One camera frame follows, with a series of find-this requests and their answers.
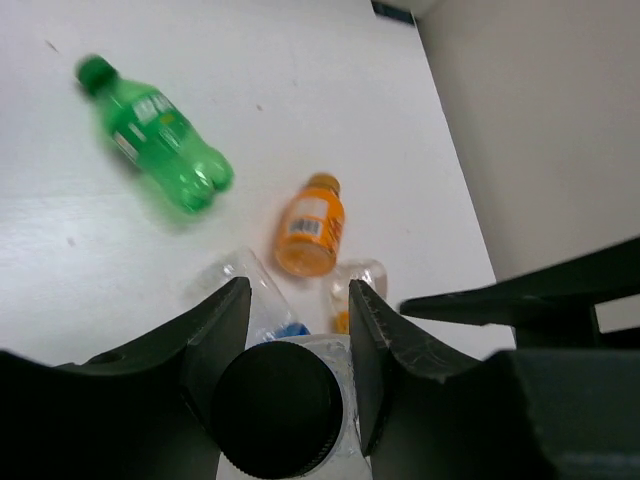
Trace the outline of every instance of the bottle with black cap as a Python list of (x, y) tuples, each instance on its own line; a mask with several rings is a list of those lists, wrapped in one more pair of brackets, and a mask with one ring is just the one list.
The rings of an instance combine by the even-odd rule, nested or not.
[(347, 335), (246, 350), (222, 374), (211, 409), (211, 431), (238, 480), (372, 478), (360, 452)]

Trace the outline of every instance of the bottle label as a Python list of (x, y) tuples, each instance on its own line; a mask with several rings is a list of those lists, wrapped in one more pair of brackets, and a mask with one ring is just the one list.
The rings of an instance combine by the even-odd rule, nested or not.
[(120, 150), (133, 162), (150, 140), (178, 150), (191, 124), (162, 93), (148, 93), (118, 116), (112, 137)]
[(285, 238), (315, 243), (335, 255), (342, 236), (344, 213), (337, 198), (330, 200), (310, 195), (295, 202), (286, 217)]

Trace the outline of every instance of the green label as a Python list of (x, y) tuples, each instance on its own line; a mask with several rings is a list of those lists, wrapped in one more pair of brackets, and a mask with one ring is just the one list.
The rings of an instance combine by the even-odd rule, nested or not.
[(178, 150), (191, 124), (162, 93), (138, 98), (118, 116), (113, 139), (133, 162), (150, 141)]

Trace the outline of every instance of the gray wall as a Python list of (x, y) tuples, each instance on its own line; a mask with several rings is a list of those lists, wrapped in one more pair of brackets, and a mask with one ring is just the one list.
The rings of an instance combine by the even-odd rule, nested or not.
[(443, 0), (420, 22), (499, 278), (640, 233), (639, 25), (640, 0)]

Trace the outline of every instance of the green bottle cap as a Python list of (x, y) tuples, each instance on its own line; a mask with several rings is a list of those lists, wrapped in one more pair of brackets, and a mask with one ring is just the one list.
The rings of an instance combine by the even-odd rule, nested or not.
[(99, 55), (83, 58), (76, 67), (76, 78), (91, 96), (117, 76), (118, 71)]

